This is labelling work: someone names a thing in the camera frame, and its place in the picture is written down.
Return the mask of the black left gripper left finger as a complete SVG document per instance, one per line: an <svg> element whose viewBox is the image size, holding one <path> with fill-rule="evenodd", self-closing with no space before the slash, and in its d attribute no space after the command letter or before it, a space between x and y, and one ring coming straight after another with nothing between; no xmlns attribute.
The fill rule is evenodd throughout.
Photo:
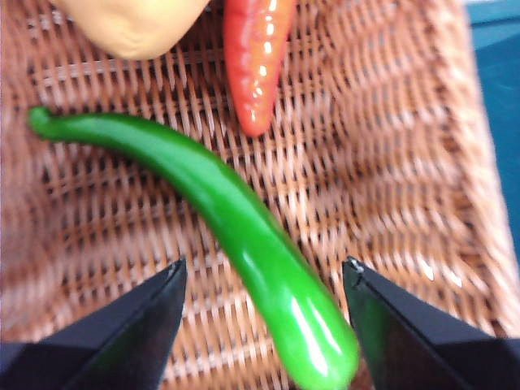
<svg viewBox="0 0 520 390"><path fill-rule="evenodd" d="M180 259L38 342L1 344L3 389L157 389L182 317Z"/></svg>

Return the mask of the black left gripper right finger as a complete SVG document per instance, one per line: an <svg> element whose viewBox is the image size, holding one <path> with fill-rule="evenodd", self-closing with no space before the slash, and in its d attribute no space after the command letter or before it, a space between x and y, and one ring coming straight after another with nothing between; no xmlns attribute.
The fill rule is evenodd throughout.
<svg viewBox="0 0 520 390"><path fill-rule="evenodd" d="M519 340L492 337L354 257L343 264L349 317L377 389L517 389Z"/></svg>

